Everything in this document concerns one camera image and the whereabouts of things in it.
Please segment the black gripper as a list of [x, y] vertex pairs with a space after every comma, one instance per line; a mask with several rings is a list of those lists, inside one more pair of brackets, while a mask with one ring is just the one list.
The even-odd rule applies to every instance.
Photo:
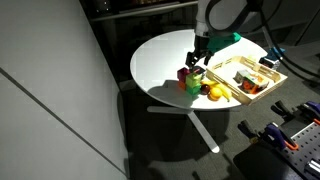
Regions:
[[201, 37], [196, 35], [194, 40], [194, 51], [188, 52], [186, 56], [185, 64], [188, 66], [189, 69], [192, 69], [195, 64], [196, 60], [204, 59], [204, 65], [208, 65], [211, 57], [214, 55], [209, 49], [209, 38]]

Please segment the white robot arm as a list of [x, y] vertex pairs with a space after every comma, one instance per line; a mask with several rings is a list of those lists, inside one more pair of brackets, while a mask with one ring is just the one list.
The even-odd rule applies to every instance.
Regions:
[[238, 29], [261, 9], [263, 0], [198, 0], [194, 51], [185, 64], [193, 69], [204, 58], [207, 65], [218, 51], [240, 40]]

